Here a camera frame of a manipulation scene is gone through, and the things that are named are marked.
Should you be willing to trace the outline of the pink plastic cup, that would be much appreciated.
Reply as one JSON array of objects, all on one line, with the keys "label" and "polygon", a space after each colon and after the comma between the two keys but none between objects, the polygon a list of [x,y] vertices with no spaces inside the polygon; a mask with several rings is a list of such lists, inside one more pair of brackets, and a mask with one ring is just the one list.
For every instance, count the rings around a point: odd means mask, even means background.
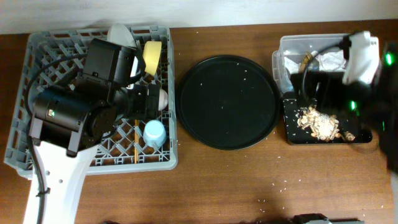
[{"label": "pink plastic cup", "polygon": [[160,89],[158,110],[162,111],[166,109],[166,107],[168,106],[168,102],[169,102],[169,96],[167,92],[163,89]]}]

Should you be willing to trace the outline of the wooden chopstick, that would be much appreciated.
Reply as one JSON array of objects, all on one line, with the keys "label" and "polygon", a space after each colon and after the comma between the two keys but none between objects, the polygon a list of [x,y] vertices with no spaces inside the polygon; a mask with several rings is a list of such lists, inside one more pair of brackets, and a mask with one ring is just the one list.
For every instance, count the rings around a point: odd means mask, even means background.
[{"label": "wooden chopstick", "polygon": [[139,129],[139,120],[134,120],[134,163],[137,164],[139,160],[139,151],[137,146],[139,146],[139,135],[136,128]]}]

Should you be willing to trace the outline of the white paper napkin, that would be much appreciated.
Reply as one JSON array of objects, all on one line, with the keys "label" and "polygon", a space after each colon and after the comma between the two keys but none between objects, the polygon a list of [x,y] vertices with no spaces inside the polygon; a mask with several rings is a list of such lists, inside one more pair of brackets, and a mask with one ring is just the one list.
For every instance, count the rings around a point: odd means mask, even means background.
[{"label": "white paper napkin", "polygon": [[[292,55],[289,51],[288,56],[284,56],[284,65],[289,73],[298,73],[302,67],[304,56]],[[346,60],[343,57],[343,51],[328,52],[317,56],[311,64],[311,70],[319,70],[322,72],[344,72]]]}]

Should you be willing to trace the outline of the blue plastic cup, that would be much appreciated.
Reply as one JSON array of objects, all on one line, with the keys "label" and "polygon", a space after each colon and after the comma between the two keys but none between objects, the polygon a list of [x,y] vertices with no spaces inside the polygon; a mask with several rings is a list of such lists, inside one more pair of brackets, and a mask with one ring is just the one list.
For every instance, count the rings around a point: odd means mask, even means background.
[{"label": "blue plastic cup", "polygon": [[159,120],[150,120],[144,128],[143,140],[146,145],[161,148],[167,139],[164,125]]}]

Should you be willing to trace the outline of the food scraps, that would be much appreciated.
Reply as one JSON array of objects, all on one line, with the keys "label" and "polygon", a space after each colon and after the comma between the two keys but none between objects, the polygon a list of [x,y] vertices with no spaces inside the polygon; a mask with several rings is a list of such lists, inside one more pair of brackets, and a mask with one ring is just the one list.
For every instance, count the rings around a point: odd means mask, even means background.
[{"label": "food scraps", "polygon": [[328,115],[317,111],[316,107],[302,108],[302,115],[298,117],[297,126],[302,130],[310,128],[310,135],[318,140],[329,142],[336,138],[345,141],[354,141],[356,137],[348,132],[340,132],[340,122],[336,115]]}]

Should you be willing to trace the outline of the brown wrapper waste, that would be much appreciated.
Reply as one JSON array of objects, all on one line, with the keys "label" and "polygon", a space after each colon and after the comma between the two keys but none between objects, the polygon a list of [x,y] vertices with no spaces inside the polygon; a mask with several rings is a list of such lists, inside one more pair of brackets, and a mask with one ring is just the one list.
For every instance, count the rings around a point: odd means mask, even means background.
[{"label": "brown wrapper waste", "polygon": [[305,67],[308,65],[309,61],[313,58],[313,55],[310,52],[307,52],[303,57],[302,63],[299,66],[299,71],[303,72]]}]

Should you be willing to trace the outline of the yellow bowl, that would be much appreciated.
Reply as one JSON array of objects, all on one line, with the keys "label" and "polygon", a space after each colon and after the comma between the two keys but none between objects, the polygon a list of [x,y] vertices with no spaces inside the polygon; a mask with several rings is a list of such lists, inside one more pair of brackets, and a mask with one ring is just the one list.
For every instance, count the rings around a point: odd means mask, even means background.
[{"label": "yellow bowl", "polygon": [[147,41],[145,43],[142,55],[146,63],[145,72],[152,76],[156,74],[161,55],[161,49],[161,41]]}]

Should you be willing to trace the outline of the white round plate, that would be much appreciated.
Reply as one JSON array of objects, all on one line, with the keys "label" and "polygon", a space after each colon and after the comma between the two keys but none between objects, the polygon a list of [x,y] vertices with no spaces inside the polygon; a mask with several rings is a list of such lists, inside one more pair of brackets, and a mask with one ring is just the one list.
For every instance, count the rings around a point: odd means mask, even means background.
[{"label": "white round plate", "polygon": [[113,24],[108,30],[106,40],[126,47],[137,47],[133,35],[124,24]]}]

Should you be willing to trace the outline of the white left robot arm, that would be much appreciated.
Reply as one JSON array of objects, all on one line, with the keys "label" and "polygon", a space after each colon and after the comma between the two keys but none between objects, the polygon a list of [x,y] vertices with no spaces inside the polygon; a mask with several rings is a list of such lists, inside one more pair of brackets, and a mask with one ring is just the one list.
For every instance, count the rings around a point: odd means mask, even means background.
[{"label": "white left robot arm", "polygon": [[86,174],[103,136],[122,118],[155,119],[169,104],[159,85],[130,74],[77,74],[37,95],[28,125],[34,162],[24,223],[74,223]]}]

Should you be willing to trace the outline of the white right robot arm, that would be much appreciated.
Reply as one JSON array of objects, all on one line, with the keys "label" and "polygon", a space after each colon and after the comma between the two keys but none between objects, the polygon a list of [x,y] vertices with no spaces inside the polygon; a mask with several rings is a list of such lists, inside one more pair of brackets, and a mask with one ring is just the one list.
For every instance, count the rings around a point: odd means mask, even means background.
[{"label": "white right robot arm", "polygon": [[342,72],[300,72],[290,76],[300,106],[353,118],[379,135],[387,167],[397,173],[397,42],[388,42],[370,84],[345,85]]}]

